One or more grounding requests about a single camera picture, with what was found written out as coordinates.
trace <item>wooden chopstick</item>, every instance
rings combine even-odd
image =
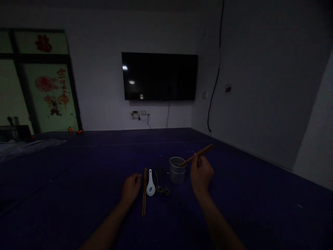
[[[146,183],[145,183],[145,188],[143,190],[143,192],[145,193],[145,207],[144,207],[144,213],[143,215],[146,216],[146,200],[147,200],[147,192],[146,192],[146,189],[147,189],[147,168],[146,168],[146,171],[145,171],[145,179],[146,179]]]
[[[205,153],[211,151],[213,148],[215,148],[215,146],[213,144],[209,144],[207,147],[203,148],[202,150],[200,150],[199,152],[197,152],[198,158],[200,156],[203,156]],[[190,161],[192,161],[193,156],[191,158],[188,158],[186,161],[184,161],[182,164],[179,165],[179,167],[183,167],[186,164],[188,164]]]
[[[143,173],[142,217],[144,215],[145,201],[146,201],[145,200],[145,193],[146,193],[145,183],[146,183],[146,168],[145,168],[144,173]]]

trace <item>black television screen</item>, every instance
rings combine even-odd
[[[197,55],[121,55],[125,100],[194,100]]]

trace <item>hand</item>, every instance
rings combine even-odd
[[[141,187],[141,179],[142,175],[135,173],[125,180],[124,186],[122,187],[121,201],[126,204],[132,205],[133,201],[138,196]]]
[[[201,156],[198,159],[197,154],[194,153],[191,165],[191,183],[197,198],[208,194],[208,185],[213,175],[214,170],[206,157]]]

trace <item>plastic bag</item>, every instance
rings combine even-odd
[[[58,146],[60,144],[63,144],[64,142],[66,141],[50,139],[30,143],[23,141],[17,143],[2,143],[0,144],[0,164],[22,155],[36,153],[47,147]]]

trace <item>metal cup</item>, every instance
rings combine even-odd
[[[181,185],[185,179],[185,170],[186,165],[183,167],[179,167],[185,160],[179,157],[172,157],[169,160],[170,163],[170,180],[172,183]]]

